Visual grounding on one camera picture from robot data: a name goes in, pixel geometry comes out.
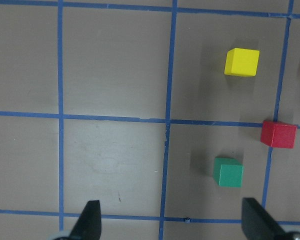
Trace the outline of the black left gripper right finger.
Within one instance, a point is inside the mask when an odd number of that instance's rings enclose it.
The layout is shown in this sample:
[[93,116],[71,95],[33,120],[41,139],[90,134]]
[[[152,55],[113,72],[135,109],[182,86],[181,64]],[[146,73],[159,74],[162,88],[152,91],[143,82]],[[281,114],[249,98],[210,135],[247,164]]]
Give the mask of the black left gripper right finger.
[[247,240],[284,240],[286,232],[253,197],[241,202],[241,229]]

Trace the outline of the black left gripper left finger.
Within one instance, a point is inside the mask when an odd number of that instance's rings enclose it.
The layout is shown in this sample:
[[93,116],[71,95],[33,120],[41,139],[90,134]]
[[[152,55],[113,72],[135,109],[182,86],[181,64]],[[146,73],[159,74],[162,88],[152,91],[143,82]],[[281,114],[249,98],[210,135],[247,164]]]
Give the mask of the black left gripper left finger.
[[72,228],[70,240],[99,240],[102,233],[101,205],[99,200],[90,200]]

